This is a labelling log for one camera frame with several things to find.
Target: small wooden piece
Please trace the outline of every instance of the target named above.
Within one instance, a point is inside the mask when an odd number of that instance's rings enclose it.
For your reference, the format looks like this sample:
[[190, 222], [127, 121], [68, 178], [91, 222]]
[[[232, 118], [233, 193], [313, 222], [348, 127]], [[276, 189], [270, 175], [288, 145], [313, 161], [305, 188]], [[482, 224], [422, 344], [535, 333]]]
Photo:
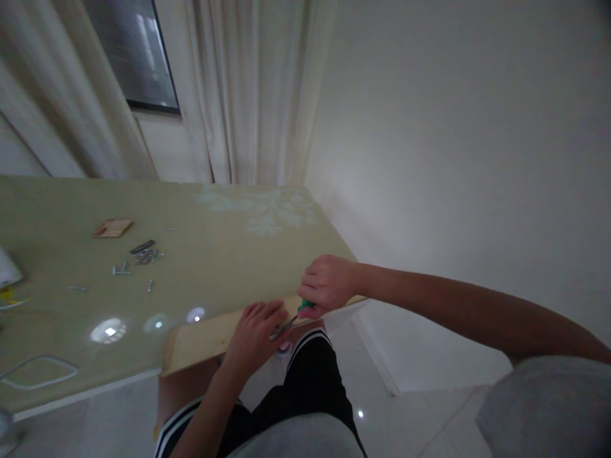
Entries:
[[[364, 299], [366, 297], [354, 296], [346, 305]], [[297, 315], [297, 309], [302, 301], [301, 297], [292, 295], [286, 296], [282, 300], [285, 309], [288, 311], [289, 319]], [[244, 309], [240, 309], [209, 320], [173, 328], [169, 332], [165, 344], [161, 376], [165, 377], [227, 351], [229, 341], [234, 335], [235, 327], [243, 312]], [[297, 319], [293, 327], [311, 321], [308, 318]]]
[[115, 239], [121, 237], [133, 221], [131, 219], [107, 219], [98, 229], [96, 229], [92, 237]]

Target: curtain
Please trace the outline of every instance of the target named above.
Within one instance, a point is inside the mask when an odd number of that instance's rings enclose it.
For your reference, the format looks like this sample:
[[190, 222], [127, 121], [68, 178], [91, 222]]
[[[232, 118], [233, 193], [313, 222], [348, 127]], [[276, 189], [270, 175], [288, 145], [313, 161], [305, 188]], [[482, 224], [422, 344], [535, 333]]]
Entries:
[[180, 103], [199, 111], [187, 127], [213, 181], [302, 185], [337, 1], [185, 4], [195, 88]]
[[0, 173], [157, 179], [80, 1], [4, 0], [0, 18]]

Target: glass tabletop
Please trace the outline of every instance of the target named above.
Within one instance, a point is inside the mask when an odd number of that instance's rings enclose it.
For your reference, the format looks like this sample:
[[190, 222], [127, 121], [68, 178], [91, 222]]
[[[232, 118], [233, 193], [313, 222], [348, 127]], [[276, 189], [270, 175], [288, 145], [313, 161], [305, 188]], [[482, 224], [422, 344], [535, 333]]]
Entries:
[[[158, 368], [172, 327], [292, 294], [321, 254], [354, 259], [302, 188], [0, 177], [0, 198], [25, 300], [0, 310], [0, 373], [33, 359], [0, 383], [11, 413]], [[111, 218], [133, 224], [93, 238]], [[150, 239], [155, 261], [134, 265]]]

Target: white tile floor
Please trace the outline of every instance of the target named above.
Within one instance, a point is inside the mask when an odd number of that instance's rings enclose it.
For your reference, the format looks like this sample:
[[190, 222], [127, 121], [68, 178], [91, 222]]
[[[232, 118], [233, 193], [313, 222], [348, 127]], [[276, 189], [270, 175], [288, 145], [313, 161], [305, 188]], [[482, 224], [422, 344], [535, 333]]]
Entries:
[[[332, 336], [355, 422], [370, 457], [489, 457], [474, 423], [488, 387], [408, 392], [391, 397], [354, 324]], [[244, 388], [253, 408], [280, 384], [288, 360], [272, 358]], [[157, 404], [152, 378], [19, 424], [24, 442], [11, 458], [151, 457]]]

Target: hand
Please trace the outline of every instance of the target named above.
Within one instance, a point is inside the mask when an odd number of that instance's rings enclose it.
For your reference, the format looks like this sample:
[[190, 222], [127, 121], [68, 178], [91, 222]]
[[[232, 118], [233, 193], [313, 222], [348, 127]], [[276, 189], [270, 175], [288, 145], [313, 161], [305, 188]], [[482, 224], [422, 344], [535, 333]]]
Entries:
[[269, 340], [276, 326], [288, 318], [283, 305], [280, 300], [255, 302], [244, 309], [222, 364], [241, 383], [245, 384], [290, 336], [291, 330], [286, 330]]
[[345, 306], [357, 294], [358, 265], [331, 254], [316, 258], [305, 270], [297, 289], [298, 295], [316, 305], [302, 309], [299, 317], [318, 319]]

